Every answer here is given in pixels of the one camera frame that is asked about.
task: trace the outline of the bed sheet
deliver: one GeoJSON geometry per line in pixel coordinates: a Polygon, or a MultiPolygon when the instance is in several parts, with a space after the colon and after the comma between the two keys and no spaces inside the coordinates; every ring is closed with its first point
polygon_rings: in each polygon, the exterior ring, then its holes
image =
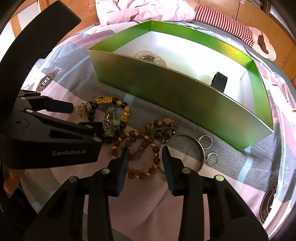
{"type": "MultiPolygon", "coordinates": [[[[267,89],[274,133],[243,151],[237,151],[212,133],[173,112],[100,83],[89,59],[87,48],[116,31],[135,24],[138,22],[95,26],[85,33],[70,37],[54,48],[46,59],[36,62],[25,80],[23,89],[35,91],[45,75],[56,72],[54,80],[41,94],[72,102],[75,108],[71,114],[41,111],[46,115],[74,123],[87,121],[86,118],[80,118],[76,106],[82,102],[92,101],[96,96],[108,95],[123,99],[131,107],[132,114],[127,130],[139,130],[149,121],[170,116],[180,123],[179,133],[193,137],[203,134],[211,136],[213,145],[206,150],[206,154],[216,152],[219,162],[214,167],[204,165],[199,174],[206,177],[222,174],[248,204],[269,237],[272,237],[290,213],[296,200],[296,113],[293,112],[295,101],[289,94],[284,79],[272,72],[259,57],[253,56],[267,89]]],[[[205,25],[201,26],[199,22],[175,24],[203,31],[252,55],[235,37],[226,37],[206,28],[205,25]]],[[[103,117],[104,111],[97,110],[95,121],[101,121],[103,117]]],[[[185,166],[194,168],[196,154],[189,144],[172,140],[169,146],[172,156],[182,159],[185,166]]],[[[95,163],[26,170],[21,178],[21,184],[33,208],[39,212],[69,176],[87,177],[106,167],[112,159],[111,148],[110,145],[103,145],[95,163]]],[[[146,170],[151,163],[152,154],[146,151],[140,161],[130,163],[129,167],[146,170]]],[[[146,180],[126,178],[124,190],[119,198],[110,198],[112,227],[134,241],[177,240],[182,203],[182,197],[173,197],[170,194],[165,176],[159,170],[146,180]]],[[[85,225],[83,235],[86,240],[85,225]]],[[[205,240],[209,239],[209,235],[208,207],[205,204],[205,240]]]]}

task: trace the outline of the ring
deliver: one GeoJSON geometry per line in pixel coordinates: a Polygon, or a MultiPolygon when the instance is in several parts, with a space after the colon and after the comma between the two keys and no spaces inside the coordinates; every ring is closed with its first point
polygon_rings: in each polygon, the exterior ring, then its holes
{"type": "Polygon", "coordinates": [[[209,164],[210,167],[213,167],[214,165],[216,165],[216,164],[218,163],[218,155],[217,155],[215,152],[211,152],[211,153],[209,153],[209,154],[207,155],[207,163],[209,164]],[[217,161],[216,161],[215,164],[210,164],[210,163],[209,163],[209,157],[210,157],[210,155],[216,155],[216,157],[217,157],[217,161]]]}
{"type": "Polygon", "coordinates": [[[206,149],[209,149],[209,148],[213,145],[213,139],[212,139],[210,136],[208,136],[208,135],[202,135],[202,136],[200,136],[200,137],[198,138],[198,141],[200,142],[200,140],[201,140],[203,137],[209,137],[209,138],[211,139],[211,144],[210,144],[210,146],[207,147],[207,148],[203,147],[205,150],[206,150],[206,149]]]}
{"type": "MultiPolygon", "coordinates": [[[[196,144],[198,150],[200,151],[200,161],[198,161],[198,162],[200,163],[200,166],[199,166],[198,169],[196,170],[196,172],[199,172],[199,171],[202,169],[202,167],[203,167],[203,165],[204,165],[204,163],[205,163],[205,151],[204,151],[204,148],[202,147],[202,144],[201,144],[197,139],[195,139],[195,138],[193,138],[193,137],[191,137],[191,136],[185,135],[185,134],[175,134],[175,135],[171,136],[171,137],[168,138],[168,139],[164,139],[164,140],[159,144],[159,147],[161,147],[161,145],[163,145],[163,144],[165,144],[166,142],[168,142],[170,139],[172,139],[172,138],[174,138],[174,137],[177,137],[177,136],[186,137],[186,138],[192,140],[192,141],[196,144]]],[[[165,173],[165,171],[160,167],[160,165],[158,165],[158,168],[159,168],[163,173],[165,173]]]]}

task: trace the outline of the silver bolt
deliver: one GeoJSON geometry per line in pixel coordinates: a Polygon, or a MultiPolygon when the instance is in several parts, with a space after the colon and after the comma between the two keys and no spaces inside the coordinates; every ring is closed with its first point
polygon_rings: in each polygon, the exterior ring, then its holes
{"type": "Polygon", "coordinates": [[[222,182],[222,181],[224,181],[224,177],[221,176],[221,175],[217,175],[216,180],[219,181],[219,182],[222,182]]]}
{"type": "Polygon", "coordinates": [[[185,174],[188,174],[188,173],[191,173],[191,170],[188,167],[184,167],[182,169],[182,172],[185,173],[185,174]]]}
{"type": "Polygon", "coordinates": [[[69,177],[68,180],[69,180],[69,182],[74,183],[74,182],[77,181],[77,177],[76,176],[71,176],[71,177],[69,177]]]}
{"type": "Polygon", "coordinates": [[[110,172],[110,170],[108,168],[104,168],[101,170],[102,174],[108,174],[110,172]]]}
{"type": "Polygon", "coordinates": [[[94,140],[97,141],[97,142],[101,142],[102,140],[98,137],[94,137],[94,140]]]}

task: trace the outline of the red and white striped fabric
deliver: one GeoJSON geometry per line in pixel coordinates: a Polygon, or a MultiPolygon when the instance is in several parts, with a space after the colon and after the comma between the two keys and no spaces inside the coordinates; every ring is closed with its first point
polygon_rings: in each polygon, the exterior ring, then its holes
{"type": "Polygon", "coordinates": [[[213,9],[205,7],[203,5],[196,5],[194,8],[195,16],[194,20],[207,23],[216,28],[222,29],[245,42],[250,47],[253,47],[253,33],[248,26],[245,26],[238,21],[227,17],[226,15],[217,12],[213,9]]]}

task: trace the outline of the plush toy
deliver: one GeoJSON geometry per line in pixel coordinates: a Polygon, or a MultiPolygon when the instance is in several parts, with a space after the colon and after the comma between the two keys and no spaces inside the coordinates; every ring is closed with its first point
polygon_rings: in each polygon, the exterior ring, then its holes
{"type": "Polygon", "coordinates": [[[270,44],[267,36],[262,31],[245,26],[220,12],[200,4],[195,6],[194,11],[194,20],[222,29],[240,38],[262,57],[269,59],[270,61],[276,60],[276,52],[270,44]]]}

